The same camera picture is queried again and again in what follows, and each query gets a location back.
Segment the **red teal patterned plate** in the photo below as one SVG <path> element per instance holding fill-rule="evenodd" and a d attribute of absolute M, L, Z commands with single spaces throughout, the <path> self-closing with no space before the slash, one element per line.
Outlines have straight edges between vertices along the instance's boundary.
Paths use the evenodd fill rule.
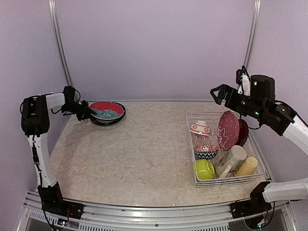
<path fill-rule="evenodd" d="M 92 114 L 95 118 L 101 120 L 114 120 L 120 118 L 125 110 L 115 102 L 95 102 L 90 105 L 90 109 L 95 112 Z"/>

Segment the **black rimmed striped plate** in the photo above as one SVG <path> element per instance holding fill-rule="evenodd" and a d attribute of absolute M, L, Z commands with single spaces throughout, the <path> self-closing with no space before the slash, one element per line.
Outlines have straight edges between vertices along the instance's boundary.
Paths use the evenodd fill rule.
<path fill-rule="evenodd" d="M 124 114 L 123 114 L 120 118 L 114 119 L 114 120 L 101 120 L 101 119 L 97 119 L 97 118 L 95 118 L 93 115 L 91 115 L 91 117 L 90 117 L 91 122 L 92 122 L 93 124 L 95 124 L 95 125 L 104 126 L 104 127 L 112 126 L 112 125 L 117 124 L 117 123 L 120 122 L 120 121 L 125 117 L 125 115 L 126 115 L 126 109 L 125 109 L 125 107 L 124 107 L 122 104 L 120 104 L 120 105 L 121 105 L 121 106 L 124 108 L 124 110 L 125 110 Z"/>

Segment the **pink polka dot plate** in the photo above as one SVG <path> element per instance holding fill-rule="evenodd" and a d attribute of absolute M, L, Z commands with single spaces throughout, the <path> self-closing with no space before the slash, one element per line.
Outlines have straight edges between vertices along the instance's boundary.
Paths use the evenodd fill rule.
<path fill-rule="evenodd" d="M 239 120 L 230 110 L 225 111 L 218 123 L 218 144 L 222 150 L 229 150 L 239 139 Z"/>

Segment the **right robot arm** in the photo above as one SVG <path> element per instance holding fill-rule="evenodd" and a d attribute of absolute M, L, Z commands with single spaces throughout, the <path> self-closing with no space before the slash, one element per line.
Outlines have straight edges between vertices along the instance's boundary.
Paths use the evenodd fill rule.
<path fill-rule="evenodd" d="M 294 143 L 304 153 L 308 152 L 308 125 L 288 104 L 275 99 L 275 81 L 265 75 L 250 77 L 250 95 L 239 94 L 235 88 L 222 84 L 211 89 L 211 96 L 217 104 L 244 116 L 255 118 L 260 125 L 267 125 L 278 135 Z M 231 204 L 235 213 L 252 214 L 271 209 L 276 201 L 296 201 L 308 198 L 308 180 L 287 182 L 263 181 L 250 193 L 245 201 Z"/>

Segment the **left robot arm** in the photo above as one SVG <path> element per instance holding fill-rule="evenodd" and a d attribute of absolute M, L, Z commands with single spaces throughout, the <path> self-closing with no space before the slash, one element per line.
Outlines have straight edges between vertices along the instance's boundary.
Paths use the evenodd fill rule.
<path fill-rule="evenodd" d="M 60 93 L 25 98 L 20 105 L 21 128 L 31 148 L 42 209 L 54 211 L 57 214 L 62 214 L 67 210 L 67 202 L 63 199 L 50 163 L 48 150 L 49 111 L 60 108 L 63 115 L 76 115 L 79 121 L 95 115 L 96 113 L 89 108 L 87 101 L 75 101 L 76 91 L 74 87 L 66 86 Z"/>

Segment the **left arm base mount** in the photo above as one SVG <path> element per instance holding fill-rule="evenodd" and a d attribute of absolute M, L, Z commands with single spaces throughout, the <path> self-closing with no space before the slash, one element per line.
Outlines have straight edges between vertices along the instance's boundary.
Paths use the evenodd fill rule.
<path fill-rule="evenodd" d="M 81 219 L 84 205 L 81 203 L 70 202 L 63 200 L 60 203 L 48 203 L 42 206 L 42 209 L 51 214 L 56 214 L 62 217 Z"/>

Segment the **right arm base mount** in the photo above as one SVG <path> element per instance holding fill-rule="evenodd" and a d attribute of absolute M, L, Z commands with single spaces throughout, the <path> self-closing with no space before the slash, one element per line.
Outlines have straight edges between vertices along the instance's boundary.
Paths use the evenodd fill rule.
<path fill-rule="evenodd" d="M 268 212 L 272 209 L 270 203 L 253 203 L 251 200 L 236 201 L 230 204 L 232 218 L 242 218 L 255 215 L 262 212 Z"/>

